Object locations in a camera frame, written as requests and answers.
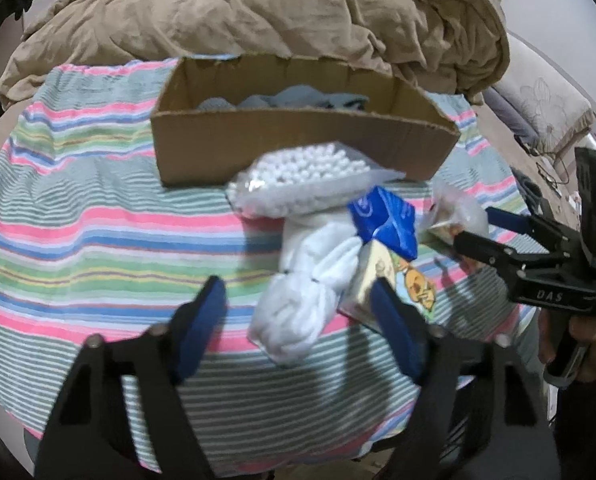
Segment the cartoon tissue pack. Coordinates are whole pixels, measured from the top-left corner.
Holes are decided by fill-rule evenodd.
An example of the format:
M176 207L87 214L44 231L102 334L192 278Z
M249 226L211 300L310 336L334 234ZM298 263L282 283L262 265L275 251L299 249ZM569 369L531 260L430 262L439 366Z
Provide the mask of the cartoon tissue pack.
M371 309L370 291L378 278L386 278L399 299L417 308L426 322L435 321L436 286L405 258L378 240L365 244L356 274L342 295L338 311L374 332L382 330Z

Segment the clear bag brown snacks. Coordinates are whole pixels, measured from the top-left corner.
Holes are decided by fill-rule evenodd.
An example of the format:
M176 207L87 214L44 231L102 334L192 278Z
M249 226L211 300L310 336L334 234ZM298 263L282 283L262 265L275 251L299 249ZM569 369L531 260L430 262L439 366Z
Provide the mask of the clear bag brown snacks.
M462 232L488 237L489 221L476 198L437 179L432 182L432 206L424 213L418 230L452 245Z

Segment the blue plastic packet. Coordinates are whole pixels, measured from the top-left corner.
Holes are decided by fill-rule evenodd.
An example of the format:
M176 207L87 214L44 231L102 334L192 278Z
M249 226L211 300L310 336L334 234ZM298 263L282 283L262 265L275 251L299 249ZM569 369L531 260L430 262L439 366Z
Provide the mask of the blue plastic packet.
M361 240L378 240L406 261L418 256L415 208L398 195L376 186L348 205Z

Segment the white socks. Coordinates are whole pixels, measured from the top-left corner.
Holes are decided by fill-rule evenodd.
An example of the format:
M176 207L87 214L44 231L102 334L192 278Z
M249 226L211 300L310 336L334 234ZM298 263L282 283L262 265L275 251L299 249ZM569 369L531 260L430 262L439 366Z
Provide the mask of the white socks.
M248 339L278 365L304 359L334 318L362 245L346 207L286 218L278 270L255 306Z

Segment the bag of white cotton balls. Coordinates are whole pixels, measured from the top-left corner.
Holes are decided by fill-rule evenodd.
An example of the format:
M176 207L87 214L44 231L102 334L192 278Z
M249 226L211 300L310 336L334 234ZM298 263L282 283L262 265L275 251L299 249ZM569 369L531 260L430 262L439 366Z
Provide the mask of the bag of white cotton balls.
M348 205L376 186L406 177L340 142L261 155L225 187L246 218L286 218Z

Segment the grey knitted socks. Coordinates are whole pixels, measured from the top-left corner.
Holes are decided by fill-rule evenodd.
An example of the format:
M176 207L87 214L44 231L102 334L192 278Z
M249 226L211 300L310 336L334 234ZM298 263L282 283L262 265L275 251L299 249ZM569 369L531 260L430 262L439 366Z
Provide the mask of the grey knitted socks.
M253 94L242 102L233 104L225 98L214 96L202 101L196 110L263 110L264 108L318 108L319 110L360 110L370 102L362 94L326 93L306 84L288 87L273 96Z

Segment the white floral pillow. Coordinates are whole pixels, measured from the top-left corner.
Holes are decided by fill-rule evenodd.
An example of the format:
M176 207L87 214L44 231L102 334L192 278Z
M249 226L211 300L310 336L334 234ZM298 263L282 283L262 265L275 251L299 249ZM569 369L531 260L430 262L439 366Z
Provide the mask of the white floral pillow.
M508 37L511 62L484 102L522 142L559 155L591 128L590 101L528 44Z

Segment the striped colourful towel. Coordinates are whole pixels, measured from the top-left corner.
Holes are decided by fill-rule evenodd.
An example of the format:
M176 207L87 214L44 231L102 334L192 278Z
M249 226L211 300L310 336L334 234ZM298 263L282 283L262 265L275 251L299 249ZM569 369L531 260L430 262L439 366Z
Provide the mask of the striped colourful towel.
M41 437L86 338L141 335L218 276L228 308L179 390L213 471L363 455L404 428L417 386L381 334L340 313L292 365L248 339L283 225L236 214L226 182L161 182L150 115L178 61L56 66L0 140L0 405ZM482 206L525 212L466 99L426 96L460 137L430 179L391 191L424 214L441 179Z

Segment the tan crumpled blanket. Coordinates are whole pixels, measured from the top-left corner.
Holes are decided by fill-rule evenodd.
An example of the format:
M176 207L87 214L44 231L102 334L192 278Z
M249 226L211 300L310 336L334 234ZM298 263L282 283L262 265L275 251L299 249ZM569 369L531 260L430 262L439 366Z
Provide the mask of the tan crumpled blanket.
M56 0L8 59L0 101L32 98L62 64L245 53L338 58L464 96L511 61L496 0Z

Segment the open cardboard box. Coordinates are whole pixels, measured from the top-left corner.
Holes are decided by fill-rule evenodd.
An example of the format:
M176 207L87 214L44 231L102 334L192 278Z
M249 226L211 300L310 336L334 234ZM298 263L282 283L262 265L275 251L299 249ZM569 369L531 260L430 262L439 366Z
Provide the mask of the open cardboard box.
M296 84L368 98L363 110L260 108L244 99ZM339 141L414 181L430 179L454 148L455 122L407 81L334 58L180 58L150 115L160 180L228 182L258 156Z

